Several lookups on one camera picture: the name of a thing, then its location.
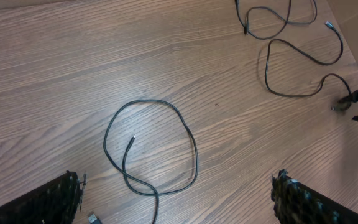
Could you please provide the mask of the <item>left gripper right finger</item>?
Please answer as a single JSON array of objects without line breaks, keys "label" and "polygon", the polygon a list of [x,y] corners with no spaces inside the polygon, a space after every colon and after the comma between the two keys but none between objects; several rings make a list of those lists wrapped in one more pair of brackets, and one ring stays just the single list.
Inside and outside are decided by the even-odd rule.
[{"label": "left gripper right finger", "polygon": [[285,169],[272,177],[271,200],[281,224],[358,223],[358,213],[289,177]]}]

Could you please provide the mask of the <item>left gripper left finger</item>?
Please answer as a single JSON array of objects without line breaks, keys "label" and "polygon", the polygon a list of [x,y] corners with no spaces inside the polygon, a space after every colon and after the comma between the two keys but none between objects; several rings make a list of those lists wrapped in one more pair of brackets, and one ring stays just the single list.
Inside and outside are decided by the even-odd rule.
[{"label": "left gripper left finger", "polygon": [[86,174],[66,172],[0,206],[0,224],[72,224],[81,208]]}]

